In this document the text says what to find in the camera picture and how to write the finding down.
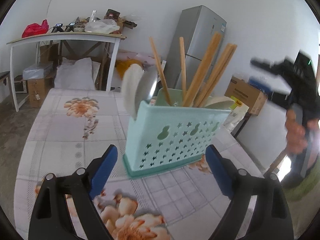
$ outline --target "white bag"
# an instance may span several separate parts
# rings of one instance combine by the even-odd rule
[[[57,68],[54,87],[61,89],[95,90],[92,80],[92,61],[83,58],[73,64],[72,60],[63,59]]]
[[[109,34],[114,31],[118,31],[120,26],[112,19],[99,20],[95,22],[87,23],[85,31],[90,33],[105,33]]]
[[[235,101],[233,107],[231,107],[232,111],[223,123],[224,127],[232,132],[234,128],[240,123],[240,121],[244,118],[245,114],[249,110],[249,107],[242,103],[240,100],[235,97],[231,97]]]

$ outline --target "metal screw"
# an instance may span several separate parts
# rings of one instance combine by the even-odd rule
[[[272,180],[277,180],[277,179],[278,179],[278,177],[277,177],[277,175],[276,175],[276,174],[271,173],[271,174],[270,174],[270,179],[272,179]]]
[[[53,179],[53,174],[49,173],[49,174],[47,174],[47,176],[45,176],[45,178],[46,178],[46,180]]]
[[[238,173],[239,173],[241,176],[245,176],[245,175],[248,174],[247,171],[244,170],[244,169],[239,169],[239,170],[238,170]]]
[[[78,175],[82,175],[82,174],[84,174],[85,173],[85,168],[79,168],[79,169],[77,169],[77,174]]]

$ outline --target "metal spoon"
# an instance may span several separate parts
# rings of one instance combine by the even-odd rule
[[[139,84],[137,86],[135,100],[134,100],[136,117],[138,114],[138,109],[141,101],[144,100],[147,103],[150,102],[153,96],[153,93],[156,90],[157,79],[158,79],[158,70],[155,66],[150,66],[144,71],[139,81]]]

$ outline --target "blue gripper pad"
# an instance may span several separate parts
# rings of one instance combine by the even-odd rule
[[[91,191],[89,196],[94,199],[95,196],[99,195],[106,184],[113,167],[118,159],[118,150],[114,145],[110,145],[107,151],[104,153],[107,155],[98,167],[95,175],[91,179]]]
[[[222,158],[213,145],[207,147],[205,158],[222,194],[232,199],[234,195],[232,189],[232,174],[233,172],[237,172],[236,167],[229,159]]]

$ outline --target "refrigerator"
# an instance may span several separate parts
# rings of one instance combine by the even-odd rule
[[[179,38],[184,38],[188,89],[213,34],[219,32],[222,34],[222,39],[206,78],[210,74],[215,61],[217,60],[226,24],[224,19],[203,5],[182,11],[164,69],[165,79],[169,88],[181,89]]]

